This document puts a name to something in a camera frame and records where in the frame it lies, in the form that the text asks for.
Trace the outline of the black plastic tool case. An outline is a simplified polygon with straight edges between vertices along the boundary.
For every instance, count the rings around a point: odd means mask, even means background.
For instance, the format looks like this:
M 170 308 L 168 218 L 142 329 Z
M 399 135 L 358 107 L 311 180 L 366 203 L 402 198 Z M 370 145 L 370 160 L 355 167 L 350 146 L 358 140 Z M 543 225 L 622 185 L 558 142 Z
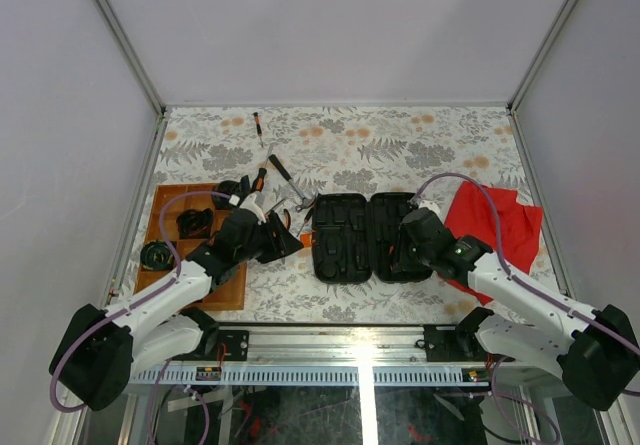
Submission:
M 433 271 L 415 256 L 402 230 L 416 207 L 406 192 L 383 192 L 369 199 L 357 193 L 320 195 L 311 215 L 314 273 L 325 284 L 420 282 Z

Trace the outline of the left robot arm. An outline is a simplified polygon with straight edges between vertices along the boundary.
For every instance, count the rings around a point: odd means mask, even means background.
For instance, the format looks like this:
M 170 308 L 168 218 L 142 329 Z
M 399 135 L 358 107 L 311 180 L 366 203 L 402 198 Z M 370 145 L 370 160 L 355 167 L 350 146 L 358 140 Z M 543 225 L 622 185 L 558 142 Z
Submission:
M 236 209 L 213 236 L 201 242 L 174 271 L 120 303 L 104 309 L 91 304 L 71 318 L 49 365 L 50 400 L 64 385 L 93 411 L 123 392 L 132 376 L 175 356 L 212 357 L 219 346 L 216 322 L 193 303 L 228 282 L 240 265 L 267 264 L 303 247 L 271 212 L 266 219 Z

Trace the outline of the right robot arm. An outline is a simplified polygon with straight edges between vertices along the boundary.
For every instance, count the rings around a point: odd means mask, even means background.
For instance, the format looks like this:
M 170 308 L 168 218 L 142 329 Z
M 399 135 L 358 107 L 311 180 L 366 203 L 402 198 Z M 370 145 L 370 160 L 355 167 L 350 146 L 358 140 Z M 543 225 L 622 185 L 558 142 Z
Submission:
M 405 256 L 466 291 L 492 298 L 523 323 L 476 308 L 459 323 L 458 352 L 511 357 L 560 379 L 589 407 L 606 411 L 639 372 L 639 346 L 628 316 L 548 290 L 512 267 L 497 251 L 466 235 L 455 237 L 431 210 L 406 215 L 399 227 Z

